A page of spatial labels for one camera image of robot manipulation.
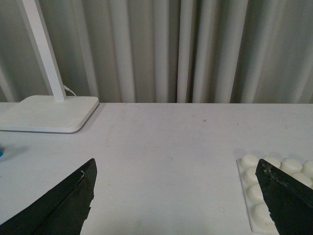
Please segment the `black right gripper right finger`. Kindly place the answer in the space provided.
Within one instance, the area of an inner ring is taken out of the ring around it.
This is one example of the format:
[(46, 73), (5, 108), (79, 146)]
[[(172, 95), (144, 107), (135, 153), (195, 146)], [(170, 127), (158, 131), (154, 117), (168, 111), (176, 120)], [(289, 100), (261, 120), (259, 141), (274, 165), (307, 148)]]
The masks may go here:
[(255, 175), (280, 235), (313, 233), (313, 190), (264, 159)]

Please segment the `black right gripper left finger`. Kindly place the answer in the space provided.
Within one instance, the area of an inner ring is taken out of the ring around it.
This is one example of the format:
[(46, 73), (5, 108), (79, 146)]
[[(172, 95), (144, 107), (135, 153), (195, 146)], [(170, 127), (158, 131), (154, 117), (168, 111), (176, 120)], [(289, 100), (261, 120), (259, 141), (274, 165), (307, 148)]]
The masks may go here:
[(78, 235), (94, 199), (92, 158), (23, 211), (1, 224), (2, 235)]

